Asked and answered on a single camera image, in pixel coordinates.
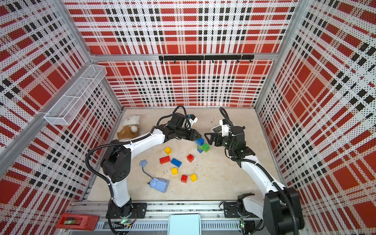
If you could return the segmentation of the blue square lego brick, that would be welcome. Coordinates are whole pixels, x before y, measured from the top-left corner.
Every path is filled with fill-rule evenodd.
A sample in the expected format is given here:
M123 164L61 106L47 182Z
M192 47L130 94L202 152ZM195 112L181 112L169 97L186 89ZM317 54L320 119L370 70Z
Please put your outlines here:
M205 140L203 138L199 138L198 140L195 141L195 143L198 146L202 146L205 143Z

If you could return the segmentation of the lime green long lego brick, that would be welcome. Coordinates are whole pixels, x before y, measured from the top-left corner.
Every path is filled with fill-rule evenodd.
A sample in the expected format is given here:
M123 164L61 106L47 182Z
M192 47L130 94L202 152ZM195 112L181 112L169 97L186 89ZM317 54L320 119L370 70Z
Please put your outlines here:
M210 149L210 146L208 145L208 144L203 144L202 146L201 146L201 148L203 149L203 151L204 152L208 152L209 151L209 149Z

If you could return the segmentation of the red small lego brick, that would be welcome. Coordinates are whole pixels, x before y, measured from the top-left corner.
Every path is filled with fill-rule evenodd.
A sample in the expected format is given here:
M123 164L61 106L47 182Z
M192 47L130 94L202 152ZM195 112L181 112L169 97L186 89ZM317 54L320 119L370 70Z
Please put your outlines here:
M194 160L194 156L193 155L188 155L187 156L187 160L191 163L193 160Z

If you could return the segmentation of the blue long lego brick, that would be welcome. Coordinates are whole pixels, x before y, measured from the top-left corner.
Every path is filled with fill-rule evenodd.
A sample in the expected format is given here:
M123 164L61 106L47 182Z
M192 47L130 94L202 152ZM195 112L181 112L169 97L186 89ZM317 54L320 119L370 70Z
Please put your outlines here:
M171 162L171 164L173 164L176 167L180 167L182 165L182 162L175 159L175 158L173 158L170 162Z

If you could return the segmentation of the red square lego brick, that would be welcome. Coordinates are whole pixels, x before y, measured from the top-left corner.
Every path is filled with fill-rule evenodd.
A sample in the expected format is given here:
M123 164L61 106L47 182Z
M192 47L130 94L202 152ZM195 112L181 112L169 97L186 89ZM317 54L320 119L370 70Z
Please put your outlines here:
M186 184L187 181L188 181L188 176L187 175L182 175L181 176L181 182Z

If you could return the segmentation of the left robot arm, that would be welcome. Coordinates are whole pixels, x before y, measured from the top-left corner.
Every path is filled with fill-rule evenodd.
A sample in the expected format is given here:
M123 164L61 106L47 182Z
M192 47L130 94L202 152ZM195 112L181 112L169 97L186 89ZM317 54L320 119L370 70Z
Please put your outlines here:
M129 141L111 141L109 144L95 147L85 156L87 169L97 177L103 179L110 191L110 200L106 214L107 219L127 218L136 215L137 210L132 205L127 188L127 177L131 170L131 161L140 153L170 140L196 141L201 134L192 128L198 118L193 114L179 113L176 109L167 116L170 120L166 124L157 122L151 130ZM104 148L105 155L100 163L102 173L90 165L91 156Z

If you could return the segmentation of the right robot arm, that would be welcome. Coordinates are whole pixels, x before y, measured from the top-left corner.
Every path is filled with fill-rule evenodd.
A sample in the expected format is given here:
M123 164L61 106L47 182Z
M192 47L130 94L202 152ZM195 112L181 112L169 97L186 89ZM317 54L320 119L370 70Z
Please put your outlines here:
M237 213L241 217L257 216L271 235L299 234L305 226L299 193L267 171L246 145L245 127L235 126L223 107L219 111L223 116L219 125L221 131L206 133L208 144L224 147L225 156L236 162L263 193L263 199L257 199L253 193L239 195Z

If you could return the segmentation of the yellow tall lego brick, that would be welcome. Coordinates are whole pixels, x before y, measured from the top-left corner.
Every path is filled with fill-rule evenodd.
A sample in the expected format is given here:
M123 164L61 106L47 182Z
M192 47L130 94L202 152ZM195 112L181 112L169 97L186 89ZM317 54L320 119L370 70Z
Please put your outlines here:
M165 153L166 153L167 155L170 155L170 154L172 153L172 150L171 150L169 147L166 147L166 148L164 149L164 151L165 151Z

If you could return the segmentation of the red long lego brick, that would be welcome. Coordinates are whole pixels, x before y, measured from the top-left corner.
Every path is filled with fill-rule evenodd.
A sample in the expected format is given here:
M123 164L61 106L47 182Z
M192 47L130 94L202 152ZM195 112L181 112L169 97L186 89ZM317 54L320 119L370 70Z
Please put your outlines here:
M159 159L160 161L160 164L165 164L165 163L168 163L171 161L170 157L169 156L166 156L166 157L162 157Z

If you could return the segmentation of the yellow square lego brick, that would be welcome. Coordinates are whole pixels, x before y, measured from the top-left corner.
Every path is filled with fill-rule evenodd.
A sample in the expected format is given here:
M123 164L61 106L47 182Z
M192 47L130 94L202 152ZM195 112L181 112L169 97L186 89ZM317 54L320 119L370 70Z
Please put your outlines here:
M172 173L172 175L177 175L178 174L178 168L177 167L171 168L171 173Z

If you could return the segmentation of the yellow small lego brick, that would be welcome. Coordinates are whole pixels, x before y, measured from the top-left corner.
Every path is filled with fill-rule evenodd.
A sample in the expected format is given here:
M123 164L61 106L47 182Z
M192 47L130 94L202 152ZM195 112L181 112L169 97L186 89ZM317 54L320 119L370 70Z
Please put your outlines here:
M198 178L197 178L197 175L196 175L196 174L191 174L191 175L190 175L190 178L191 178L191 181L192 181L192 182L195 182L195 181L197 181L197 180L198 180Z

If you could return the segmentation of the white digital clock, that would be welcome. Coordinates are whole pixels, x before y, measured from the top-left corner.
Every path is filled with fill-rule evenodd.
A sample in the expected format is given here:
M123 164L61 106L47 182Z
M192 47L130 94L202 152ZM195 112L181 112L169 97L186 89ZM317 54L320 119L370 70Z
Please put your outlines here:
M213 133L221 133L222 132L222 126L221 125L217 125L217 126L211 128L211 132L213 132Z

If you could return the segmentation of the white teddy bear brown shirt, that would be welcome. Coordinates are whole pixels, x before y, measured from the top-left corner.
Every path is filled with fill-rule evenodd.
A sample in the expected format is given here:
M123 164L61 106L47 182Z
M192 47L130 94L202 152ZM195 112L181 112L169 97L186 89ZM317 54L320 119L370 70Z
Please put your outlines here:
M139 136L140 116L132 115L126 117L122 122L122 128L117 133L119 141L131 140Z

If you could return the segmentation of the light blue tray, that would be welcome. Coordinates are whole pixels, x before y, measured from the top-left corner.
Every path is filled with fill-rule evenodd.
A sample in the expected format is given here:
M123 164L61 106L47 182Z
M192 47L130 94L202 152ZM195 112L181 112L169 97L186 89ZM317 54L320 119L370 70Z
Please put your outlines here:
M168 235L200 235L200 214L173 214L169 216Z

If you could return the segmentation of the red tool box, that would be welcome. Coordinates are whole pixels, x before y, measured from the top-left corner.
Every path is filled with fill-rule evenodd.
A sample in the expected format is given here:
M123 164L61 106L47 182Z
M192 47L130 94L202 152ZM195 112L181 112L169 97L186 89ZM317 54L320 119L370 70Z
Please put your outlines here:
M99 216L63 213L56 224L57 229L93 231Z

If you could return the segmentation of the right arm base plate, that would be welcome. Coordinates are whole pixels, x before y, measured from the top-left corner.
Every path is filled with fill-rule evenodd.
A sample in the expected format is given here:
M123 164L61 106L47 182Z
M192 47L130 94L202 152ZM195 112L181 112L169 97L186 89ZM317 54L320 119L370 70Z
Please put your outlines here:
M224 211L224 216L226 218L258 218L256 214L246 211L243 203L240 201L224 201L220 206L222 206L222 210Z

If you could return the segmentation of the black hook rail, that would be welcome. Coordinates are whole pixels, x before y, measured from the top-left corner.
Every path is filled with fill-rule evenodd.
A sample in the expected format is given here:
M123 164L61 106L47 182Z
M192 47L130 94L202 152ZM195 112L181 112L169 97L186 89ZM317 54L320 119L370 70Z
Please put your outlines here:
M159 56L160 61L217 61L217 60L235 60L235 61L241 61L241 60L249 60L252 61L255 58L254 55L165 55L165 56Z

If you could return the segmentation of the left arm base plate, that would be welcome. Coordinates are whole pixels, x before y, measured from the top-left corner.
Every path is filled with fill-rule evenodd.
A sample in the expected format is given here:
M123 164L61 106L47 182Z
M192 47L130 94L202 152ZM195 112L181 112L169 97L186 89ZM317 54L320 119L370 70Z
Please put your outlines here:
M122 207L117 206L112 200L109 201L106 218L136 218L143 219L146 215L147 203L127 203Z

